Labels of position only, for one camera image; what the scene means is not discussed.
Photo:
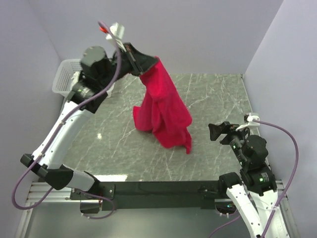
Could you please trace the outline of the red t shirt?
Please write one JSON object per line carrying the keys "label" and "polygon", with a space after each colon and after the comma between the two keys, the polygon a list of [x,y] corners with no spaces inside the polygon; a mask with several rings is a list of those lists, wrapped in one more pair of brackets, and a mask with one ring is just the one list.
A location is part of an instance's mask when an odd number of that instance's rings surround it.
{"label": "red t shirt", "polygon": [[140,80],[146,92],[142,104],[133,107],[135,128],[152,133],[164,148],[183,146],[190,154],[192,117],[162,62],[158,60]]}

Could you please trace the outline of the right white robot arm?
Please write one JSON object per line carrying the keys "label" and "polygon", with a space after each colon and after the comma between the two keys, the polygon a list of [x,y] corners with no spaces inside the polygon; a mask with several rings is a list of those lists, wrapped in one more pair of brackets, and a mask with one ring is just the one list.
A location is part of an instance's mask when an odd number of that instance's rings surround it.
{"label": "right white robot arm", "polygon": [[266,140],[250,134],[245,126],[209,124],[210,139],[225,137],[222,145],[229,145],[240,166],[240,174],[230,173],[219,177],[217,192],[230,198],[236,206],[252,238],[286,238],[288,231],[276,204],[278,190],[275,177],[265,160],[268,156]]}

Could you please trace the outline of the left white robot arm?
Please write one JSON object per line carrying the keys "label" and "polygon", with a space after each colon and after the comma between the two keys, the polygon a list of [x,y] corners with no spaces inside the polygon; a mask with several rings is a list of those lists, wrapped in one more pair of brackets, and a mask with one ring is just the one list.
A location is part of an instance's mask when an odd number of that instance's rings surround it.
{"label": "left white robot arm", "polygon": [[87,199],[99,193],[99,180],[88,172],[63,164],[65,155],[83,125],[96,113],[108,96],[107,89],[127,74],[141,76],[152,69],[158,58],[143,54],[125,43],[109,58],[103,47],[85,50],[80,62],[78,82],[66,97],[63,110],[44,142],[21,163],[56,190],[65,187],[81,190]]}

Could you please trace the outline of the white t shirt in basket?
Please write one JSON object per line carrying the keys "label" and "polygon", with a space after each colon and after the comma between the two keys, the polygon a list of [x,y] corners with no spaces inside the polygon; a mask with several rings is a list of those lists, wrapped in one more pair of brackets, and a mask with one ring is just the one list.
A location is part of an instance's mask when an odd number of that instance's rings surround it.
{"label": "white t shirt in basket", "polygon": [[79,71],[75,72],[75,73],[73,74],[73,76],[71,77],[71,80],[72,80],[72,81],[77,81],[78,78],[79,78],[79,75],[80,75],[80,72],[79,72]]}

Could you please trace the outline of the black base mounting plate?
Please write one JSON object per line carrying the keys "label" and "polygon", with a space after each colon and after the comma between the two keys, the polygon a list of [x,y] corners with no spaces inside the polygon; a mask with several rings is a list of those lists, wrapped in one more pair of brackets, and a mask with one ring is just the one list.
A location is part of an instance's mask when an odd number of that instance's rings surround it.
{"label": "black base mounting plate", "polygon": [[224,215],[236,212],[216,180],[101,182],[96,195],[113,201],[116,209],[201,208]]}

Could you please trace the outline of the white plastic laundry basket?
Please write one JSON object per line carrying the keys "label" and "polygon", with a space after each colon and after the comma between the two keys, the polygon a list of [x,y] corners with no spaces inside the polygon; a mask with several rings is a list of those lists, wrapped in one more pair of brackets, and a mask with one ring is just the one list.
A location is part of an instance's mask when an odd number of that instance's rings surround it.
{"label": "white plastic laundry basket", "polygon": [[75,72],[80,72],[82,69],[80,59],[65,59],[63,60],[54,77],[52,91],[67,97],[71,91],[72,77]]}

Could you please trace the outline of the aluminium frame rail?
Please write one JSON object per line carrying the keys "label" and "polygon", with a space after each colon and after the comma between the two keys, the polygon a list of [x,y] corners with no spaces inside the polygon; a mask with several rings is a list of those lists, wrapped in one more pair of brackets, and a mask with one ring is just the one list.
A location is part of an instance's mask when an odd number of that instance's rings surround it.
{"label": "aluminium frame rail", "polygon": [[[51,186],[45,182],[33,182],[28,193],[27,202],[38,202],[50,188]],[[80,202],[80,200],[71,200],[70,195],[70,188],[53,189],[43,200],[43,203]]]}

